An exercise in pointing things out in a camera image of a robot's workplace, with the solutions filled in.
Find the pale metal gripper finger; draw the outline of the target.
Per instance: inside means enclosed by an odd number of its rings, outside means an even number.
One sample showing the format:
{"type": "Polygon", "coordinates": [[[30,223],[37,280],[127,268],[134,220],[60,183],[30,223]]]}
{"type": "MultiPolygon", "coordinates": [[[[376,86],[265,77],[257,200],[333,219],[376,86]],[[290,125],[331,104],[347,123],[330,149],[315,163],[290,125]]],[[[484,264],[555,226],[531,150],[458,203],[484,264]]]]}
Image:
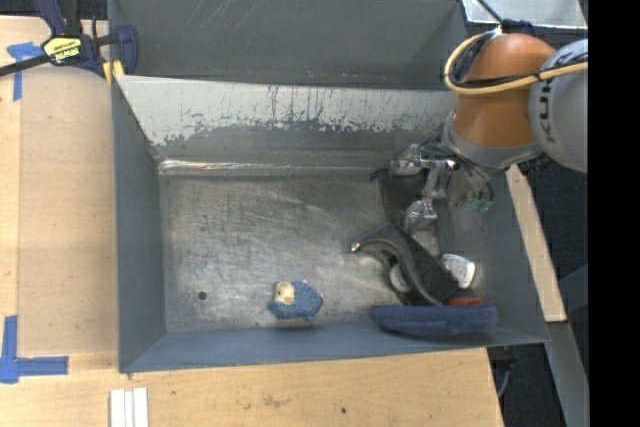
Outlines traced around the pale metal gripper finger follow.
{"type": "Polygon", "coordinates": [[[418,144],[410,144],[389,163],[389,173],[393,176],[415,176],[424,170],[424,154],[418,144]]]}
{"type": "Polygon", "coordinates": [[[407,233],[424,231],[438,218],[431,201],[420,199],[412,202],[403,211],[402,227],[407,233]]]}

